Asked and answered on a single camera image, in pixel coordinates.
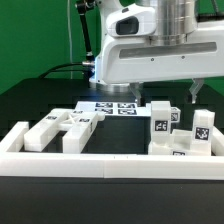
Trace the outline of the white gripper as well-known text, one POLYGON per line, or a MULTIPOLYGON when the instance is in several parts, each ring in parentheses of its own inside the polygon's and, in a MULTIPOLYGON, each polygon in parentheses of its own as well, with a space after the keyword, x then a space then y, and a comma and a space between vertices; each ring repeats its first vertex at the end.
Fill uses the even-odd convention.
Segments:
POLYGON ((107 37, 98 59, 98 79, 131 83, 138 106, 143 105, 143 97, 135 82, 193 79, 188 99, 195 102, 203 78, 223 75, 224 24, 199 24, 184 44, 176 46, 152 46, 144 37, 107 37))

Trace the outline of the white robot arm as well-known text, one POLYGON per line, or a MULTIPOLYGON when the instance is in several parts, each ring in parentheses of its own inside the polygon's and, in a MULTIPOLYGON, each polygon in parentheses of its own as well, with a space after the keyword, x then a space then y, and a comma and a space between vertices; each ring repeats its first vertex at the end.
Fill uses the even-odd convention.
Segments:
POLYGON ((144 104, 139 85, 191 79, 195 96, 208 77, 224 75, 224 19, 197 19, 197 0, 97 0, 101 51, 91 82, 108 90, 127 85, 144 104))

